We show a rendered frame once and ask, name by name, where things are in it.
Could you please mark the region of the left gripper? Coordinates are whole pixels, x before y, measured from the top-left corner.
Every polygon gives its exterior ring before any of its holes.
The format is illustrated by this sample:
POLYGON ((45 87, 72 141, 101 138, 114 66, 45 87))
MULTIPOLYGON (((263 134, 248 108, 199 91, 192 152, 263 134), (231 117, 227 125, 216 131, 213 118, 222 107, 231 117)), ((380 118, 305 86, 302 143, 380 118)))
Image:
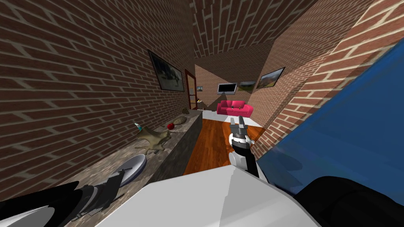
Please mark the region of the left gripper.
POLYGON ((94 204, 94 209, 91 211, 91 216, 107 209, 113 202, 115 202, 125 194, 123 193, 117 195, 124 174, 128 170, 130 169, 121 169, 108 177, 106 183, 104 184, 102 192, 100 193, 96 203, 94 204))

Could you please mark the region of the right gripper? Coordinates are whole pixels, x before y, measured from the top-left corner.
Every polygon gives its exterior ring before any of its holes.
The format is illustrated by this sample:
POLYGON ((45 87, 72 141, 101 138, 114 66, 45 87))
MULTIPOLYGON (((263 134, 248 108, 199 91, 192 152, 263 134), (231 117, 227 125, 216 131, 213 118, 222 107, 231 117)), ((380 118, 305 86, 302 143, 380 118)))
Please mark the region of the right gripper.
POLYGON ((247 129, 248 129, 248 126, 245 125, 243 116, 239 116, 239 124, 235 123, 234 118, 230 118, 230 131, 233 135, 238 134, 238 135, 246 136, 246 135, 248 135, 247 129))

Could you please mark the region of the pink sofa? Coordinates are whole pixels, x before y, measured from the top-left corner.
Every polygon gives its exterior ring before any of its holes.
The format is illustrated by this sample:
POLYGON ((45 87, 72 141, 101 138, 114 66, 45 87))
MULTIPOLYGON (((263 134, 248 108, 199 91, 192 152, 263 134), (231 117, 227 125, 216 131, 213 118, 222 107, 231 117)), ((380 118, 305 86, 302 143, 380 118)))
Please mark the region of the pink sofa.
POLYGON ((217 105, 217 114, 250 117, 254 108, 243 100, 222 100, 217 105))

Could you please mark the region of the white rug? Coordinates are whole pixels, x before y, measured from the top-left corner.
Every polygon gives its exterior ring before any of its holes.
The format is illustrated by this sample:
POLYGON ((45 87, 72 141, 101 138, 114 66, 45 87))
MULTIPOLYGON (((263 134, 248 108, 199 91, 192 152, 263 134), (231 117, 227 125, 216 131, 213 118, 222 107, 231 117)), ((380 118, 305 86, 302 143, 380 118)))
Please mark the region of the white rug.
MULTIPOLYGON (((216 121, 225 121, 228 123, 231 123, 231 119, 234 118, 234 123, 238 124, 239 123, 239 117, 238 116, 230 116, 230 115, 222 115, 218 114, 216 111, 210 111, 210 110, 203 110, 202 111, 202 118, 203 119, 209 119, 209 120, 216 120, 216 121)), ((248 126, 255 126, 255 127, 262 127, 255 121, 253 121, 250 118, 243 117, 244 123, 248 126)))

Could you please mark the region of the white round plate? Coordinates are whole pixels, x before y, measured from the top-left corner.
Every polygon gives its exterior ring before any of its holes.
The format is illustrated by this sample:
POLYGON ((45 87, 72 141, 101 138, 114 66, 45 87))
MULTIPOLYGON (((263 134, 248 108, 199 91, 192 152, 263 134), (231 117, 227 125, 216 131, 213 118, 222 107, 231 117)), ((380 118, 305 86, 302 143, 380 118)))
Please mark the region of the white round plate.
POLYGON ((146 155, 139 154, 130 158, 128 161, 125 161, 121 166, 119 166, 116 172, 125 170, 120 188, 135 180, 144 170, 146 163, 146 155))

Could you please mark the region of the mountain landscape framed picture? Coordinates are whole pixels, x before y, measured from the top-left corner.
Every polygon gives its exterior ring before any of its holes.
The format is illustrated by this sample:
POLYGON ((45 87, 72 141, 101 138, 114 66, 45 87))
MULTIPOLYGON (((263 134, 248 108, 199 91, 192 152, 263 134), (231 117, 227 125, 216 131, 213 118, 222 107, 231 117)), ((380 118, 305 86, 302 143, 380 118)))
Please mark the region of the mountain landscape framed picture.
POLYGON ((257 89, 265 87, 273 87, 282 75, 285 67, 263 75, 257 84, 257 89))

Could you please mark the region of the red framed glass door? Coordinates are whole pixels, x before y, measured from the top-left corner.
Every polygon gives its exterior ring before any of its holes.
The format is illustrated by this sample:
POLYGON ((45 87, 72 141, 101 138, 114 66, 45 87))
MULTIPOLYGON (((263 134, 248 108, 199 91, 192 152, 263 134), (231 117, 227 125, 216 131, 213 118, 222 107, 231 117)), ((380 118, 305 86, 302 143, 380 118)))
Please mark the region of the red framed glass door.
POLYGON ((197 110, 196 78, 187 69, 185 69, 185 75, 187 77, 189 107, 192 110, 197 110))

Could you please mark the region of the olive crumpled cloth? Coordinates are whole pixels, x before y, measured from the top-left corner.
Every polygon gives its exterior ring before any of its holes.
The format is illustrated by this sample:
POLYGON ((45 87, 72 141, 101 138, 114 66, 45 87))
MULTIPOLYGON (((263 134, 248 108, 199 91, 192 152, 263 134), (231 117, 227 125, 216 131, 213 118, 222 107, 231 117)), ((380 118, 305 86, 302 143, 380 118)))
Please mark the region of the olive crumpled cloth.
POLYGON ((171 139, 171 131, 166 130, 164 132, 156 132, 154 130, 149 129, 148 127, 144 127, 138 134, 138 139, 144 139, 149 142, 148 146, 143 147, 135 147, 135 149, 146 149, 145 155, 148 154, 149 150, 160 150, 163 151, 163 143, 171 139))

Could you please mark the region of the large dark framed picture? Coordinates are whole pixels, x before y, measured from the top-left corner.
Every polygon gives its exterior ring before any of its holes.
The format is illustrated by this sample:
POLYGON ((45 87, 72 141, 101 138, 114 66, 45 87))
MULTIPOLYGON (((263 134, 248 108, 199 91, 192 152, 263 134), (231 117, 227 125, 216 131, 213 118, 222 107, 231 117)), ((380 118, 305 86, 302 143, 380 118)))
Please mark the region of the large dark framed picture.
POLYGON ((161 89, 184 92, 182 72, 152 51, 148 53, 161 89))

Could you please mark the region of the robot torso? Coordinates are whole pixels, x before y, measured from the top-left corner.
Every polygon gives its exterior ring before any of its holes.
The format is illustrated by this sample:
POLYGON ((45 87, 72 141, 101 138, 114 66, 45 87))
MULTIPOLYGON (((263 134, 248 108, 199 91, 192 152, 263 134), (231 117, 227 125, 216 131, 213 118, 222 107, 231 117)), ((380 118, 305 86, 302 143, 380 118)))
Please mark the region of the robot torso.
POLYGON ((228 165, 148 184, 96 227, 320 227, 290 195, 228 165))

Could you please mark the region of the large blue panel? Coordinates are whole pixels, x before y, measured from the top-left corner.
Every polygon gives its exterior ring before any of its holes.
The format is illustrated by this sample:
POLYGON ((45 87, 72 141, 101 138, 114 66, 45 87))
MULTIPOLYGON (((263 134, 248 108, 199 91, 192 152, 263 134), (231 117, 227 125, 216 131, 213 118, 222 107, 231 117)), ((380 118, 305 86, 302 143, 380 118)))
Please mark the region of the large blue panel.
POLYGON ((404 38, 258 164, 292 194, 336 176, 404 204, 404 38))

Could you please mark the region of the wall television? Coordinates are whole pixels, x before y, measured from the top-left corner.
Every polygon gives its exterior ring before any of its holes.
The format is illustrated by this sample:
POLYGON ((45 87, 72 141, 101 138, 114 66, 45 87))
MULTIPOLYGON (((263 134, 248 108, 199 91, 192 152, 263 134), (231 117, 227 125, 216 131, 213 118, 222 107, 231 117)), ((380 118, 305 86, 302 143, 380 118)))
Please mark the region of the wall television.
POLYGON ((237 83, 220 83, 218 84, 217 94, 234 95, 236 92, 237 83))

